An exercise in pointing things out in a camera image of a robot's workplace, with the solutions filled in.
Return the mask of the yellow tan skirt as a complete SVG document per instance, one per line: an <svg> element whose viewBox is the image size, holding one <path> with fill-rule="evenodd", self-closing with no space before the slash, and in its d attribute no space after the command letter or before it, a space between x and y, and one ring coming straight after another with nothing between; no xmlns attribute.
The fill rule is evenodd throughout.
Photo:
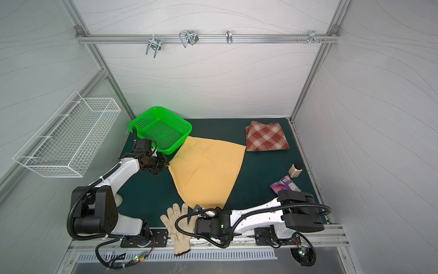
<svg viewBox="0 0 438 274"><path fill-rule="evenodd" d="M240 173L246 147L223 140L187 137L169 171L183 202L194 209L224 208Z"/></svg>

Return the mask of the red plaid skirt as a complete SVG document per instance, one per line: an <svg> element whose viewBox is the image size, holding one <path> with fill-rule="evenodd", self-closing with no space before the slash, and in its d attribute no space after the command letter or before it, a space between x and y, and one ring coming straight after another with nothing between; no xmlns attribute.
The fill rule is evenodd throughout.
<svg viewBox="0 0 438 274"><path fill-rule="evenodd" d="M263 124L252 121L245 128L246 151L279 151L290 148L285 133L278 122Z"/></svg>

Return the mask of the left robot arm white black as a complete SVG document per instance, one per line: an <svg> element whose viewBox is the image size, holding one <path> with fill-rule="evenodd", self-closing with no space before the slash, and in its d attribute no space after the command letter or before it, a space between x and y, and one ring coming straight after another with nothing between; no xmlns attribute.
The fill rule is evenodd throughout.
<svg viewBox="0 0 438 274"><path fill-rule="evenodd" d="M124 216L117 211L116 194L124 184L141 170L156 175L169 166L166 156L158 152L157 144L136 137L131 152L96 181L77 187L71 194L71 208L67 216L67 232L74 240L92 240L104 237L152 237L146 220Z"/></svg>

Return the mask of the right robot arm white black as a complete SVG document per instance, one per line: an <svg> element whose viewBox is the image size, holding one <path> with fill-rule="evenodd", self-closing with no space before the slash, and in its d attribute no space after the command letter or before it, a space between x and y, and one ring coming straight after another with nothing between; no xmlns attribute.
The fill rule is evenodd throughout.
<svg viewBox="0 0 438 274"><path fill-rule="evenodd" d="M316 203L312 194L283 190L278 197L265 204L246 210L202 208L175 219L177 232L204 239L218 248L228 248L237 235L252 229L283 225L295 232L315 233L325 229L322 217L332 209Z"/></svg>

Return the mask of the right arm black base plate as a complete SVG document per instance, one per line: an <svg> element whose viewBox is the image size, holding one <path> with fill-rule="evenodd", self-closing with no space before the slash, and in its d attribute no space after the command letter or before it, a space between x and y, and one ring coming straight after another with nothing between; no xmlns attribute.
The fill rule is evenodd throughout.
<svg viewBox="0 0 438 274"><path fill-rule="evenodd" d="M254 229L254 239L258 246L268 245L274 248L284 245L301 245L301 238L296 231L281 227L276 230L276 227L261 227Z"/></svg>

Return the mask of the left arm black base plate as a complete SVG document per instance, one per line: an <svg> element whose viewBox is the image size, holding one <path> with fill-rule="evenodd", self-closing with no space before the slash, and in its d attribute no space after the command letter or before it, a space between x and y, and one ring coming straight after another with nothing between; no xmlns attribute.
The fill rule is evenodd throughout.
<svg viewBox="0 0 438 274"><path fill-rule="evenodd" d="M165 228L153 228L146 235L125 236L121 248L152 248L166 247L168 231Z"/></svg>

